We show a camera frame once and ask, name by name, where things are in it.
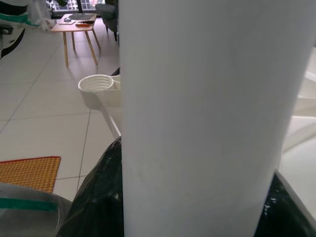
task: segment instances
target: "glass door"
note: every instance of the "glass door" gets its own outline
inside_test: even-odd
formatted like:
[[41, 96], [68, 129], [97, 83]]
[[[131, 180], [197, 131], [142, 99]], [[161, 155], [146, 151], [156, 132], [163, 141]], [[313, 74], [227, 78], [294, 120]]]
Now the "glass door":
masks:
[[65, 13], [80, 12], [80, 3], [83, 12], [95, 12], [95, 5], [105, 3], [105, 0], [68, 0], [66, 6], [60, 6], [56, 0], [46, 0], [46, 3], [51, 9], [52, 15], [62, 16]]

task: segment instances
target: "floor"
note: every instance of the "floor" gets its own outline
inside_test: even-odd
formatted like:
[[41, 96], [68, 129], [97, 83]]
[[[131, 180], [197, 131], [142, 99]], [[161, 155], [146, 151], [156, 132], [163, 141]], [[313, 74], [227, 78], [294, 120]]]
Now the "floor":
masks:
[[68, 33], [69, 68], [61, 33], [28, 29], [20, 45], [0, 60], [0, 160], [61, 156], [54, 193], [73, 200], [85, 176], [113, 136], [98, 111], [88, 109], [77, 82], [92, 74], [111, 75], [119, 67], [119, 47], [102, 20], [95, 23], [101, 44], [83, 32]]

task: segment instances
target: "orange mat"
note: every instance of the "orange mat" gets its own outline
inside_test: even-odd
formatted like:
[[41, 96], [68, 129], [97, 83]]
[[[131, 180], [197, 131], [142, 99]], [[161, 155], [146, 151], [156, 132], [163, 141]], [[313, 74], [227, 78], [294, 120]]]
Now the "orange mat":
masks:
[[16, 159], [0, 162], [0, 183], [10, 183], [52, 193], [60, 157]]

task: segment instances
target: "white pipe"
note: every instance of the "white pipe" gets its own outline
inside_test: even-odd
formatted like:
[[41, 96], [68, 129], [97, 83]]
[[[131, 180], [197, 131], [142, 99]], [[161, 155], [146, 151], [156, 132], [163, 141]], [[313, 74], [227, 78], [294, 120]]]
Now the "white pipe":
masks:
[[253, 236], [315, 40], [313, 0], [122, 0], [126, 237]]

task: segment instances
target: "black garbage bag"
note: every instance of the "black garbage bag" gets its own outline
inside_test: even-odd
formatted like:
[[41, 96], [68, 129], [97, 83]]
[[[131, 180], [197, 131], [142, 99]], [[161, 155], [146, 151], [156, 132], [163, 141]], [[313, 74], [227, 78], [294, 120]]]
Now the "black garbage bag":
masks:
[[276, 171], [254, 237], [316, 237], [316, 221]]
[[84, 179], [57, 237], [123, 237], [121, 138]]

